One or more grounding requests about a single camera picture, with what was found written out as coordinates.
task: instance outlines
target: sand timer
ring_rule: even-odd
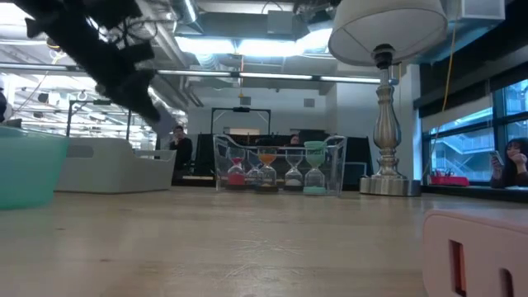
[[[228,156],[233,166],[228,170],[228,185],[230,190],[243,190],[246,185],[246,174],[242,162],[246,155],[244,148],[228,148]]]
[[[247,162],[251,165],[251,169],[246,173],[246,185],[248,187],[255,187],[261,184],[261,171],[258,167],[261,165],[261,160],[258,158],[257,151],[247,151]]]
[[[286,191],[302,191],[303,190],[303,174],[297,169],[301,161],[303,161],[303,149],[288,148],[286,150],[286,162],[290,165],[290,170],[285,174],[284,190]]]
[[[306,161],[312,166],[304,177],[304,194],[325,194],[324,174],[319,170],[319,166],[324,163],[327,145],[323,141],[308,141],[304,146]]]
[[[277,172],[271,164],[277,158],[276,148],[258,148],[258,158],[261,160],[262,166],[260,170],[260,185],[256,187],[257,191],[263,192],[276,192],[279,190],[277,187]]]

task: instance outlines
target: teal plastic bin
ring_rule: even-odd
[[[0,210],[50,203],[67,151],[65,137],[0,126]]]

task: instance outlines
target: lamp stand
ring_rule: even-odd
[[[374,143],[379,148],[379,170],[372,177],[360,180],[360,193],[384,196],[419,196],[420,181],[407,179],[398,172],[396,148],[402,141],[402,131],[393,108],[394,87],[389,83],[389,67],[394,49],[390,45],[379,45],[372,56],[381,72],[378,94],[379,114],[374,129]]]

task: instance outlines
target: wooden table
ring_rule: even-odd
[[[421,232],[432,208],[524,205],[216,193],[57,194],[0,212],[0,295],[424,297]]]

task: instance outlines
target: white lamp shade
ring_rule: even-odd
[[[397,63],[443,40],[446,30],[439,0],[342,0],[328,49],[343,63],[373,66],[372,51],[388,44]]]

